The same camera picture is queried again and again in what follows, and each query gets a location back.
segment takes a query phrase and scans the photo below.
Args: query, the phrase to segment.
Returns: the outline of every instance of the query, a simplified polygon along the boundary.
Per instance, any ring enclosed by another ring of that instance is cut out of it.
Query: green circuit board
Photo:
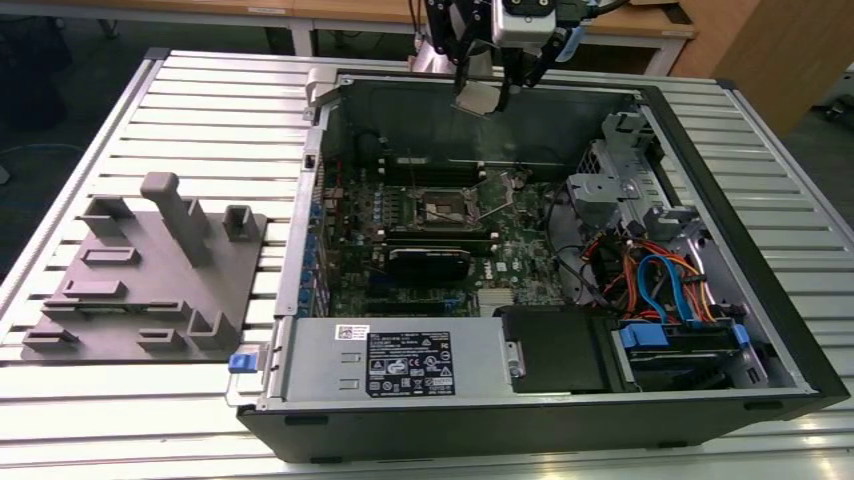
[[[330,316],[479,316],[478,292],[485,289],[510,290],[519,305],[566,303],[542,221],[543,198],[554,185],[529,183],[514,189],[511,173],[487,169],[481,184],[469,189],[350,182],[345,201],[335,207],[338,233],[329,242],[337,267]],[[414,288],[395,285],[386,275],[390,247],[382,233],[393,229],[435,231],[438,238],[449,231],[498,234],[498,238],[486,254],[473,255],[465,280]]]

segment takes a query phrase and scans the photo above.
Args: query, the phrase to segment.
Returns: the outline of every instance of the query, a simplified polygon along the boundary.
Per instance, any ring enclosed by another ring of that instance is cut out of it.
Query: blue latch
[[[633,323],[619,331],[619,339],[623,348],[634,347],[667,347],[667,335],[665,327],[659,323]]]
[[[258,372],[258,353],[235,353],[228,358],[230,373]]]
[[[736,341],[740,346],[746,347],[750,345],[750,335],[748,334],[748,329],[744,325],[740,325],[738,323],[733,325],[733,333],[736,334]]]

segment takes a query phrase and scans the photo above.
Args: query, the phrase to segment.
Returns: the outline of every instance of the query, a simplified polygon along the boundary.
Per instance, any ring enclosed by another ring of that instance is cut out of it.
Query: wooden desk
[[[297,55],[314,56],[317,30],[413,33],[409,0],[0,0],[0,13],[110,20],[287,28]],[[667,75],[690,25],[655,7],[623,7],[598,18],[585,43],[655,50],[647,75]]]
[[[419,1],[413,0],[414,5],[418,6]],[[409,0],[294,0],[294,16],[413,24]],[[427,22],[423,8],[422,22]],[[694,26],[671,23],[661,8],[633,6],[597,18],[589,32],[641,37],[694,38],[695,35]]]
[[[409,0],[294,0],[293,16],[311,19],[314,30],[413,32]],[[671,23],[661,8],[634,6],[599,17],[587,32],[586,44],[654,49],[645,73],[657,76],[670,73],[686,41],[697,35],[694,26]]]
[[[0,13],[8,4],[35,7],[106,8],[151,10],[162,12],[212,13],[226,15],[287,15],[294,10],[294,0],[4,0]]]

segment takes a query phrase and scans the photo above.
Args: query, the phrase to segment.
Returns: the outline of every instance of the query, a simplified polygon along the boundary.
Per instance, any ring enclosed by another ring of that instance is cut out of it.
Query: motherboard chip
[[[422,200],[425,202],[425,223],[467,223],[469,209],[466,198],[461,192],[426,191]]]

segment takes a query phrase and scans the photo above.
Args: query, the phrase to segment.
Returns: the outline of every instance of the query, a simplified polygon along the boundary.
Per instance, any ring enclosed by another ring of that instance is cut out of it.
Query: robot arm
[[[431,54],[447,57],[446,72],[455,74],[458,106],[466,108],[461,96],[470,94],[473,59],[482,56],[489,60],[494,47],[501,50],[505,64],[494,111],[505,109],[510,95],[523,86],[537,86],[573,29],[585,20],[622,7],[629,0],[615,0],[602,7],[595,3],[591,0],[425,0],[430,39],[423,48],[433,46]],[[479,73],[491,75],[483,69]]]

